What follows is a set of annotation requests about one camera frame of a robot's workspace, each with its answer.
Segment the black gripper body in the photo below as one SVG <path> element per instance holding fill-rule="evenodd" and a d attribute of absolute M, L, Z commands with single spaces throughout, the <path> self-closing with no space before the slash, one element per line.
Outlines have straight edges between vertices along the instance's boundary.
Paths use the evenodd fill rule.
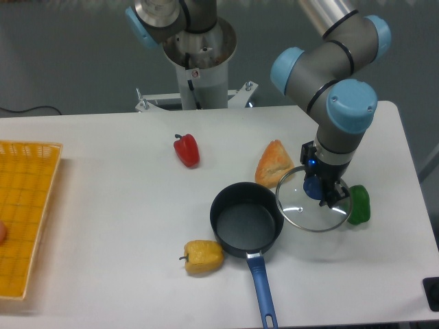
<path fill-rule="evenodd" d="M 333 192 L 351 162 L 351 154 L 336 154 L 319 141 L 310 141 L 301 147 L 300 162 L 305 166 L 305 192 Z"/>

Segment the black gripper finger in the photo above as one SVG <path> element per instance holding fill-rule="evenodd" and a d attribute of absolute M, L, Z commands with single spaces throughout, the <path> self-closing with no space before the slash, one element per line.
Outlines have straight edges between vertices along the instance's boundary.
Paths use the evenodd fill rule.
<path fill-rule="evenodd" d="M 349 198 L 350 193 L 342 183 L 335 183 L 334 187 L 328 194 L 328 207 L 333 208 L 342 200 Z"/>
<path fill-rule="evenodd" d="M 323 182 L 322 183 L 322 199 L 319 202 L 319 206 L 334 207 L 338 202 L 337 191 L 334 183 Z"/>

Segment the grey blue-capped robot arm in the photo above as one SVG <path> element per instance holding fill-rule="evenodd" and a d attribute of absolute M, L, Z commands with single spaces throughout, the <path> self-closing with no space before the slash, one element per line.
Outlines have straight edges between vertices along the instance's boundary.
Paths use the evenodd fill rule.
<path fill-rule="evenodd" d="M 326 206 L 347 197 L 341 178 L 377 108 L 375 91 L 353 74 L 389 48 L 388 24 L 360 16 L 349 1 L 301 1 L 322 37 L 312 51 L 297 47 L 275 59 L 270 79 L 317 124 L 302 146 L 306 194 Z M 161 46 L 174 65 L 185 110 L 225 108 L 228 61 L 237 37 L 215 1 L 135 1 L 126 9 L 133 34 L 146 48 Z"/>

